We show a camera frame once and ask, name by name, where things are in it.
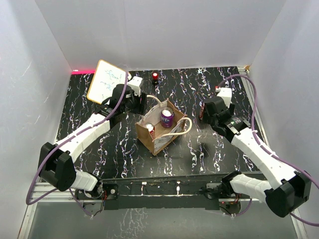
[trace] white enclosure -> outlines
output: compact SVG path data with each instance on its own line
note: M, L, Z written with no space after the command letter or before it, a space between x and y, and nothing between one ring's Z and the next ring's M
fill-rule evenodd
M16 238L71 70L252 65L270 146L319 179L316 0L0 0L0 238ZM319 192L300 207L319 222ZM310 239L319 230L306 227Z
M36 0L72 69L251 64L284 0Z

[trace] whiteboard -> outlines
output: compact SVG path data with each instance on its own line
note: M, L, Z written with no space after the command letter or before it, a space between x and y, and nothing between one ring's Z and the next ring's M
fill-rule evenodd
M100 60L93 80L91 82L87 98L95 103L101 104L103 100L112 96L113 89L117 84L124 84L125 71Z

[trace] white rope handle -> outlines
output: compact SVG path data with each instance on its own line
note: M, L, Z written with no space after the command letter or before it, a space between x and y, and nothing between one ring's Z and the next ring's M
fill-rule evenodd
M167 134L163 134L161 137L158 137L158 138L162 138L162 137L165 137L165 136L172 136L172 135L183 135L183 134L186 134L186 133L190 132L191 127L192 127L192 125L193 125L192 122L191 122L191 119L188 118L188 117L181 118L181 119L177 122L177 124L178 124L180 121L182 121L182 120L188 120L188 122L189 122L189 127L188 127L188 129L187 129L186 131L180 132L180 133L167 133Z
M156 100L159 104L161 104L160 100L155 96L147 95L147 98L152 98L152 99Z

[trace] red light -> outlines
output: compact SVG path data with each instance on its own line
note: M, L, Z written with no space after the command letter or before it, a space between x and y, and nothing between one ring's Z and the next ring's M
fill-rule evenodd
M91 71L72 71L71 75L92 74L92 73L95 73L95 70L91 70Z
M152 77L153 77L153 80L157 80L158 79L158 77L159 77L159 75L157 74L157 73L153 73L152 74Z

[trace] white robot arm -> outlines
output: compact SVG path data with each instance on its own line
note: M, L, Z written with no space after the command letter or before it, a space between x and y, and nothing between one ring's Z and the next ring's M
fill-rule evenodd
M256 142L250 124L244 118L234 115L230 88L216 88L216 92L216 97L202 104L199 118L242 150L267 178L267 181L262 181L235 171L223 178L222 190L229 195L243 193L257 198L267 203L276 215L285 217L309 199L311 181L260 147L262 145L272 152L262 140L259 140L261 145Z
M142 83L142 78L133 77L127 84L125 96L115 114L109 120L102 122L110 114L123 91L124 85L117 85L112 97L106 99L83 125L56 143L59 145L70 139L46 162L40 177L60 191L74 188L85 190L92 197L99 196L102 192L102 184L99 183L98 178L88 172L74 169L74 163L92 142L119 123L125 113L132 112L141 115L145 113L147 96L141 91ZM56 145L48 142L41 148L39 165Z

